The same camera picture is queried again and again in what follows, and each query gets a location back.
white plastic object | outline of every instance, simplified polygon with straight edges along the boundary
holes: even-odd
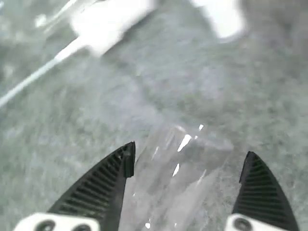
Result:
[[[233,145],[204,125],[156,126],[128,179],[119,230],[184,231]]]
[[[222,42],[234,40],[246,31],[240,0],[190,0],[190,3],[200,9]]]
[[[155,8],[156,0],[104,0],[71,17],[70,24],[91,51],[100,56]]]
[[[225,231],[286,231],[284,229],[266,224],[242,214],[232,214],[228,217]]]
[[[70,23],[78,38],[62,49],[52,60],[0,97],[0,108],[78,50],[90,47],[94,55],[103,55],[122,39],[128,29],[152,12],[156,7],[155,3],[156,0],[104,0],[92,4],[82,12],[73,14]]]
[[[74,231],[91,230],[99,231],[100,225],[95,219],[73,217],[49,213],[35,213],[22,219],[13,231]]]

white object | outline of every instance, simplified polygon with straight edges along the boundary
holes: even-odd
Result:
[[[100,225],[95,219],[48,213],[35,213],[22,219],[13,231],[35,231],[38,229],[39,225],[44,225],[45,228],[41,229],[44,231],[73,231],[78,226],[85,225],[88,226],[91,231],[100,230]]]
[[[74,14],[70,23],[78,38],[52,60],[0,97],[0,108],[54,66],[83,47],[100,56],[117,44],[124,33],[156,8],[156,0],[105,0]]]
[[[71,18],[71,26],[95,55],[117,44],[124,33],[156,8],[156,0],[104,0]]]
[[[190,0],[209,20],[212,30],[222,41],[239,37],[246,30],[240,0]]]
[[[229,216],[227,219],[227,224],[225,226],[225,231],[240,231],[241,229],[237,228],[235,224],[237,219],[242,219],[245,222],[248,222],[251,229],[247,230],[251,231],[286,231],[278,227],[244,216],[242,214],[232,214],[231,216]]]

plastic bottle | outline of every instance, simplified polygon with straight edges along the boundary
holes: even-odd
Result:
[[[127,182],[119,230],[185,230],[232,147],[203,125],[157,126]]]

floor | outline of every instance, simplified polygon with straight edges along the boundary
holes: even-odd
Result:
[[[158,120],[206,124],[234,146],[189,230],[223,230],[247,151],[268,164],[308,231],[308,7],[245,0],[250,31],[218,44],[187,0],[162,0],[102,58],[87,50],[0,109],[0,223],[45,211],[122,144],[137,149]],[[0,44],[0,92],[73,39]]]

transparent plastic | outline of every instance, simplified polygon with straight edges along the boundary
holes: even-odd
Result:
[[[185,230],[232,150],[203,125],[157,126],[127,181],[119,230]]]
[[[0,39],[44,39],[97,0],[0,0]]]

